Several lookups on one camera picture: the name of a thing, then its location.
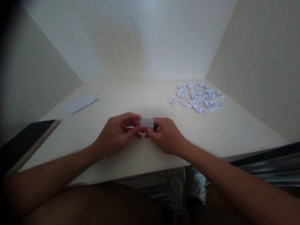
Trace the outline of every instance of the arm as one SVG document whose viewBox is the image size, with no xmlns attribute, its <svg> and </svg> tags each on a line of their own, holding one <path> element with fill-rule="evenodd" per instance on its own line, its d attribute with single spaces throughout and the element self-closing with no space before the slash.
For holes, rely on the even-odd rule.
<svg viewBox="0 0 300 225">
<path fill-rule="evenodd" d="M 88 167 L 117 154 L 131 137 L 141 138 L 139 120 L 141 116 L 133 113 L 112 117 L 89 147 L 8 177 L 5 180 L 7 198 L 17 215 L 27 215 Z"/>
<path fill-rule="evenodd" d="M 154 118 L 159 133 L 146 128 L 164 152 L 181 157 L 197 168 L 253 223 L 298 224 L 300 201 L 263 180 L 234 167 L 186 140 L 168 118 Z"/>
</svg>

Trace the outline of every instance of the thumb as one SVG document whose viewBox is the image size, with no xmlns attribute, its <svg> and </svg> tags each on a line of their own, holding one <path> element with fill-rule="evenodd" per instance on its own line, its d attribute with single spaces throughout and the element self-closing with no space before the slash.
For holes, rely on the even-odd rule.
<svg viewBox="0 0 300 225">
<path fill-rule="evenodd" d="M 132 129 L 130 129 L 128 132 L 123 134 L 127 140 L 131 139 L 133 136 L 137 136 L 138 133 L 141 131 L 142 127 L 141 126 L 136 126 Z"/>
<path fill-rule="evenodd" d="M 145 127 L 145 133 L 148 135 L 148 137 L 151 140 L 154 140 L 155 136 L 157 135 L 157 133 L 155 133 L 154 130 L 151 129 L 150 127 Z"/>
</svg>

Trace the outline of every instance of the white wall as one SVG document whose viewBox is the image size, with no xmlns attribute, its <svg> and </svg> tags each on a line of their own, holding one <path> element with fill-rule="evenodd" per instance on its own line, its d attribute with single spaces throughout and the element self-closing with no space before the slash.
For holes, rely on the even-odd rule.
<svg viewBox="0 0 300 225">
<path fill-rule="evenodd" d="M 0 145 L 82 84 L 24 9 L 7 38 L 1 62 Z"/>
<path fill-rule="evenodd" d="M 24 4 L 83 82 L 205 77 L 237 0 Z"/>
<path fill-rule="evenodd" d="M 297 0 L 239 0 L 207 74 L 289 142 L 300 141 L 299 12 Z"/>
</svg>

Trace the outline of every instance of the folded paper piece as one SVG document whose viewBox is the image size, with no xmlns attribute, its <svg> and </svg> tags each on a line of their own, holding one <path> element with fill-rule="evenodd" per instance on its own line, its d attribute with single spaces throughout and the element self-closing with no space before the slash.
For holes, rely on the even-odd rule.
<svg viewBox="0 0 300 225">
<path fill-rule="evenodd" d="M 93 102 L 97 101 L 98 98 L 92 96 L 92 95 L 87 95 L 83 98 L 80 98 L 68 105 L 64 105 L 62 108 L 67 111 L 70 114 L 76 113 L 80 109 L 92 104 Z"/>
<path fill-rule="evenodd" d="M 199 92 L 198 95 L 199 95 L 201 98 L 204 98 L 205 96 L 209 96 L 208 94 L 205 94 L 205 93 L 202 93 L 202 92 Z"/>
<path fill-rule="evenodd" d="M 196 84 L 191 84 L 191 83 L 190 83 L 190 84 L 188 84 L 187 86 L 188 86 L 189 89 L 194 89 L 194 87 L 196 86 Z"/>
<path fill-rule="evenodd" d="M 206 90 L 212 89 L 212 87 L 209 87 L 209 86 L 207 86 L 207 85 L 205 85 L 204 88 L 205 88 Z"/>
<path fill-rule="evenodd" d="M 169 99 L 169 102 L 173 105 L 173 104 L 176 102 L 176 98 L 172 96 L 172 97 Z"/>
<path fill-rule="evenodd" d="M 221 105 L 218 102 L 214 102 L 214 101 L 208 101 L 208 103 L 213 107 L 213 108 L 223 108 L 224 106 Z"/>
<path fill-rule="evenodd" d="M 180 100 L 179 100 L 179 103 L 180 103 L 181 105 L 185 106 L 185 107 L 188 107 L 188 108 L 192 107 L 192 105 L 189 104 L 189 103 L 187 103 L 187 102 L 183 102 L 183 101 L 180 101 Z"/>
<path fill-rule="evenodd" d="M 204 96 L 204 98 L 208 98 L 208 99 L 213 99 L 213 100 L 215 100 L 215 99 L 217 99 L 218 97 L 214 94 L 214 95 L 208 95 L 208 94 L 205 94 L 205 96 Z"/>
<path fill-rule="evenodd" d="M 154 119 L 141 117 L 141 126 L 154 128 Z"/>
<path fill-rule="evenodd" d="M 210 95 L 210 94 L 213 92 L 213 90 L 214 90 L 214 89 L 205 90 L 204 93 Z"/>
<path fill-rule="evenodd" d="M 198 105 L 193 105 L 193 108 L 199 114 L 203 114 L 203 115 L 207 114 L 207 112 Z"/>
<path fill-rule="evenodd" d="M 201 88 L 204 88 L 204 87 L 205 87 L 205 83 L 199 82 L 198 85 L 199 85 L 199 87 L 201 87 Z"/>
<path fill-rule="evenodd" d="M 192 94 L 191 99 L 192 99 L 192 100 L 200 100 L 200 96 L 197 96 L 197 95 L 193 95 L 193 94 Z"/>
<path fill-rule="evenodd" d="M 183 88 L 183 87 L 184 87 L 184 85 L 182 82 L 177 86 L 178 89 Z"/>
<path fill-rule="evenodd" d="M 190 90 L 190 95 L 196 95 L 196 94 L 197 94 L 197 91 L 195 91 L 194 89 Z"/>
<path fill-rule="evenodd" d="M 218 109 L 218 108 L 212 107 L 212 105 L 209 104 L 207 101 L 204 101 L 203 104 L 204 104 L 204 106 L 205 106 L 207 109 L 209 109 L 210 111 L 215 111 L 215 110 Z"/>
<path fill-rule="evenodd" d="M 179 91 L 180 93 L 184 93 L 185 89 L 186 89 L 186 87 L 183 87 L 183 88 L 179 89 L 178 91 Z"/>
<path fill-rule="evenodd" d="M 216 95 L 219 97 L 219 98 L 225 98 L 226 95 L 222 95 L 222 93 L 220 91 L 218 91 L 216 93 Z"/>
<path fill-rule="evenodd" d="M 178 95 L 179 97 L 181 97 L 181 98 L 187 98 L 187 97 L 188 97 L 187 95 L 185 95 L 184 93 L 181 93 L 181 92 L 179 92 L 179 91 L 177 91 L 177 95 Z"/>
<path fill-rule="evenodd" d="M 201 100 L 191 100 L 188 103 L 190 103 L 191 105 L 201 105 L 202 99 Z"/>
</svg>

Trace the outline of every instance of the white desk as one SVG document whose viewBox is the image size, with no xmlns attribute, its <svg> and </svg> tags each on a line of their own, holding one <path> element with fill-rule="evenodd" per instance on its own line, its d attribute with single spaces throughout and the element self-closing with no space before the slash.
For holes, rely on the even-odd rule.
<svg viewBox="0 0 300 225">
<path fill-rule="evenodd" d="M 149 118 L 169 117 L 189 141 L 220 158 L 287 144 L 228 96 L 218 99 L 225 108 L 214 112 L 206 109 L 208 115 L 200 115 L 179 102 L 174 105 L 168 102 L 171 96 L 176 96 L 180 82 L 198 81 L 213 86 L 205 79 L 84 83 L 42 118 L 62 121 L 21 171 L 87 147 L 109 117 L 125 112 Z M 87 94 L 98 97 L 99 101 L 74 115 L 62 109 L 62 105 Z M 133 138 L 119 154 L 94 164 L 71 184 L 99 183 L 185 165 L 186 161 L 164 154 L 150 139 Z"/>
</svg>

